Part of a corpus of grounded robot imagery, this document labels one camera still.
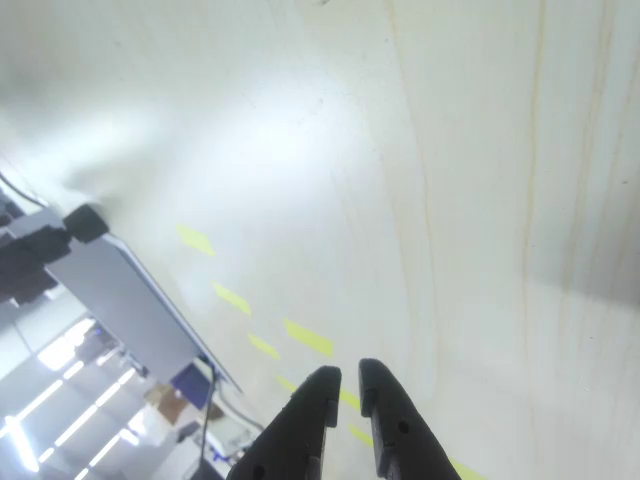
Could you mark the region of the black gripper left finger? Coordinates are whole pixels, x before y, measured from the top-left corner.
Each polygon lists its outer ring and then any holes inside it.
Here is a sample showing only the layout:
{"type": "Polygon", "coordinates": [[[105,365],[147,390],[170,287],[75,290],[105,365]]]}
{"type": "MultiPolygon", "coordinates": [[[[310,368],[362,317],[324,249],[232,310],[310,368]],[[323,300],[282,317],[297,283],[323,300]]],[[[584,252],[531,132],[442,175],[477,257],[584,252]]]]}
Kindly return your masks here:
{"type": "Polygon", "coordinates": [[[227,477],[321,478],[326,430],[337,426],[341,379],[336,366],[322,366],[310,374],[227,477]]]}

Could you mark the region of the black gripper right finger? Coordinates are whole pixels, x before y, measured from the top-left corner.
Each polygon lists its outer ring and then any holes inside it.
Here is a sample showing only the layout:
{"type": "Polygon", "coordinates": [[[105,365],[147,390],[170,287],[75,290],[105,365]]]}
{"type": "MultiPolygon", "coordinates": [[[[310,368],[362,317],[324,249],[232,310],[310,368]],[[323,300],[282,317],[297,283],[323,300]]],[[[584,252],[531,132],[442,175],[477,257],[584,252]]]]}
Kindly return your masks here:
{"type": "Polygon", "coordinates": [[[410,396],[377,359],[359,361],[361,415],[371,422],[381,479],[457,479],[445,450],[410,396]]]}

